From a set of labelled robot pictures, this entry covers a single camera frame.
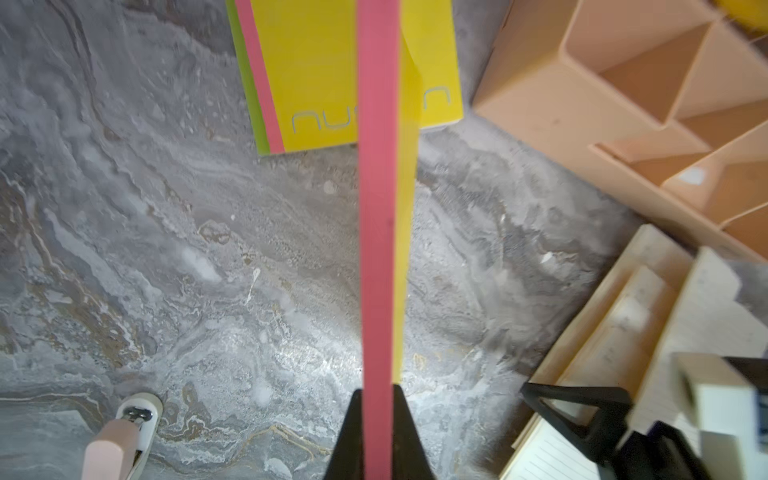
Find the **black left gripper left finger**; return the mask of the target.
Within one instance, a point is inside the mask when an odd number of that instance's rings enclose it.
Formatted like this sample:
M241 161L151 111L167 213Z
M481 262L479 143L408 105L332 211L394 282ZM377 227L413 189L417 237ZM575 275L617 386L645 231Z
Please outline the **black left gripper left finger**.
M324 476L325 480L363 479L362 390L350 399Z

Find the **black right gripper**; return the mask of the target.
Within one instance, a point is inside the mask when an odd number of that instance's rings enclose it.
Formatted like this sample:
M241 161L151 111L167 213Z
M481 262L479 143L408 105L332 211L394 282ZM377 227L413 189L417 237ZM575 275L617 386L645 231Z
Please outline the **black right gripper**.
M525 403L588 460L602 465L628 429L633 408L620 387L570 387L525 383ZM677 428L656 421L633 432L611 460L614 479L709 480L711 475Z

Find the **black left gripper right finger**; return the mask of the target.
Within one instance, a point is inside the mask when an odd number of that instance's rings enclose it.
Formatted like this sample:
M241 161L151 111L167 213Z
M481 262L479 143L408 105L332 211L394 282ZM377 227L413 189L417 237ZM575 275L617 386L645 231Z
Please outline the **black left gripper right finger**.
M393 480L434 480L425 450L399 385L393 386Z

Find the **cream lined notebook with holes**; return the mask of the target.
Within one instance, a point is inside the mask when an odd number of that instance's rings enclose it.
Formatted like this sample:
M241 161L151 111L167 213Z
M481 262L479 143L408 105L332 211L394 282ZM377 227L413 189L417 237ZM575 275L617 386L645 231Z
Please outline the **cream lined notebook with holes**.
M630 428L640 432L660 420L681 430L687 440L698 441L697 429L673 400L672 355L761 356L767 348L767 327L735 301L740 288L738 276L719 255L710 248L699 251L633 398ZM597 480L599 473L596 463L545 425L515 454L503 477Z

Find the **yellow notebook pink spine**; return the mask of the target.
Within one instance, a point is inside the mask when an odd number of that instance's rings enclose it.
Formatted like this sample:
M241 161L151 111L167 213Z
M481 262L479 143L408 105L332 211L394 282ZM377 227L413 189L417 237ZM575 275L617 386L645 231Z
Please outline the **yellow notebook pink spine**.
M353 1L236 1L270 155L357 140ZM420 127L460 121L463 101L449 1L402 3L423 87Z
M389 479L402 165L416 154L421 86L401 2L357 2L356 30L363 476Z

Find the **purple notebook green spine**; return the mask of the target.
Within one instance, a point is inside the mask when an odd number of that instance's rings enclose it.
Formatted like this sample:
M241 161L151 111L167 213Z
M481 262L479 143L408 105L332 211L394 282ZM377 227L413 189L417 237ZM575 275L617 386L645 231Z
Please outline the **purple notebook green spine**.
M270 155L271 150L261 113L258 92L254 84L248 59L245 37L239 20L236 1L226 0L225 3L256 149L260 156Z

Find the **clear tape roll on table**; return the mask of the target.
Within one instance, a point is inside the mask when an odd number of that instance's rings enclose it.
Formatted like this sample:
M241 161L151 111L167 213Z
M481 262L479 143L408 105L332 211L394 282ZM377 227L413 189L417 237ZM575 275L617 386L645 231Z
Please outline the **clear tape roll on table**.
M87 445L81 479L139 479L162 414L162 401L152 393L137 393L124 400L115 418Z

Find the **peach plastic desk organizer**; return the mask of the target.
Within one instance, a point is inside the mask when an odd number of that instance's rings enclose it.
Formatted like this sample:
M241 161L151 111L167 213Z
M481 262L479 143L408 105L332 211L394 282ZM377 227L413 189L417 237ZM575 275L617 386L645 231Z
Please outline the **peach plastic desk organizer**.
M767 48L710 1L515 1L474 111L683 241L767 258Z

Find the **yellow plastic watering can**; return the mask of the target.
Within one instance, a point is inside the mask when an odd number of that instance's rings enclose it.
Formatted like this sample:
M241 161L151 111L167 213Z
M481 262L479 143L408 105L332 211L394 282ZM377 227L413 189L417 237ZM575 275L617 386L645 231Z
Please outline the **yellow plastic watering can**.
M767 32L767 0L714 0L714 3L727 17L748 30Z

